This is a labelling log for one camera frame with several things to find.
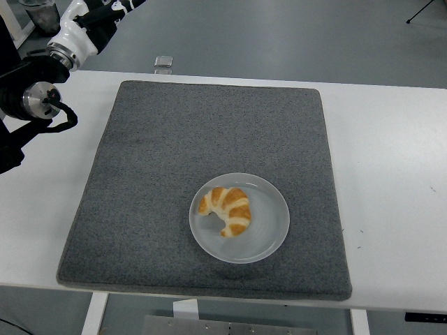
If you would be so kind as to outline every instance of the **baked pastry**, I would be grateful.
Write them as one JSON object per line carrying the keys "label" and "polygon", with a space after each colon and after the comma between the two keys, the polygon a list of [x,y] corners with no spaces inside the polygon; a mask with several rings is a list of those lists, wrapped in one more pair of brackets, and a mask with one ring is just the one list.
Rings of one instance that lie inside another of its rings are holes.
{"label": "baked pastry", "polygon": [[221,230],[223,237],[240,235],[251,221],[249,198],[237,187],[216,187],[208,192],[200,201],[198,213],[206,216],[211,212],[225,221],[225,228]]}

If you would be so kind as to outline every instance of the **small metal object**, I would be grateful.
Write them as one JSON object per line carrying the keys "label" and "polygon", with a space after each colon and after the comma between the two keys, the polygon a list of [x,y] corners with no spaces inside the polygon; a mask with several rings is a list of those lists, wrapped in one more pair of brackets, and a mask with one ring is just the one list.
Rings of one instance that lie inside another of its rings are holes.
{"label": "small metal object", "polygon": [[154,66],[161,66],[165,68],[170,68],[173,64],[173,58],[169,56],[158,56],[155,58]]}
{"label": "small metal object", "polygon": [[173,71],[172,70],[167,70],[167,69],[156,69],[154,71],[155,75],[172,75]]}
{"label": "small metal object", "polygon": [[29,115],[38,119],[52,119],[59,114],[59,108],[43,102],[48,97],[48,91],[52,89],[56,89],[56,87],[49,82],[37,82],[25,89],[22,104]]}

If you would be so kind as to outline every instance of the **white plate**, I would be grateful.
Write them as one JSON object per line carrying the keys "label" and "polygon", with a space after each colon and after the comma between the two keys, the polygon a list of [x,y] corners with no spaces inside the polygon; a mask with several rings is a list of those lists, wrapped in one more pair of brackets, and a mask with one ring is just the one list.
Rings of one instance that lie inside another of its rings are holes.
{"label": "white plate", "polygon": [[[251,222],[239,236],[222,237],[225,223],[215,213],[198,214],[202,197],[217,186],[241,188],[249,198]],[[223,174],[207,182],[189,209],[189,225],[197,243],[211,256],[229,263],[252,263],[271,255],[284,242],[289,223],[282,194],[268,181],[247,173]]]}

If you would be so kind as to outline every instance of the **floor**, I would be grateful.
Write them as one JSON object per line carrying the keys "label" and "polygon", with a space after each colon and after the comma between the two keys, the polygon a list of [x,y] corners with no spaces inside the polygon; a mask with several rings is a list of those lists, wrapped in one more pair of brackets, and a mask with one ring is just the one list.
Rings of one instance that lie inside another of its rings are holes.
{"label": "floor", "polygon": [[[69,3],[56,2],[61,13]],[[171,69],[175,75],[445,89],[447,5],[442,0],[434,1],[406,23],[427,2],[147,0],[124,18],[107,48],[89,58],[82,70],[153,73],[155,58],[163,55],[173,57]],[[24,56],[29,50],[45,47],[47,41],[33,33],[20,53]],[[31,304],[20,297],[25,293],[17,290],[0,290],[0,306],[6,306],[4,301],[8,299],[19,306]],[[34,306],[42,306],[46,299],[37,294],[30,297],[35,299]],[[64,309],[66,298],[58,299],[59,303],[54,298],[54,304]],[[76,306],[83,311],[85,298],[79,295],[76,299]],[[127,311],[125,318],[131,318],[134,312],[122,308],[129,299],[133,297],[115,300],[118,311]],[[141,301],[133,301],[139,308]],[[106,310],[104,321],[113,324],[114,313],[113,309]],[[409,324],[403,321],[403,315],[368,312],[371,334],[447,334],[445,325]],[[75,315],[71,318],[78,322]],[[30,329],[36,326],[23,323]],[[73,326],[64,334],[79,334],[78,330]]]}

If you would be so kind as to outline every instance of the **gray mat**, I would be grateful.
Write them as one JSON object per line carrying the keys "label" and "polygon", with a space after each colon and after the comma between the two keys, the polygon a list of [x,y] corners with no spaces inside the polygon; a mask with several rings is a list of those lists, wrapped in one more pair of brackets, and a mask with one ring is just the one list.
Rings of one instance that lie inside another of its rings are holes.
{"label": "gray mat", "polygon": [[[230,172],[267,179],[290,210],[286,240],[259,262],[217,260],[189,228],[197,190]],[[123,82],[57,279],[121,292],[349,298],[319,92]]]}

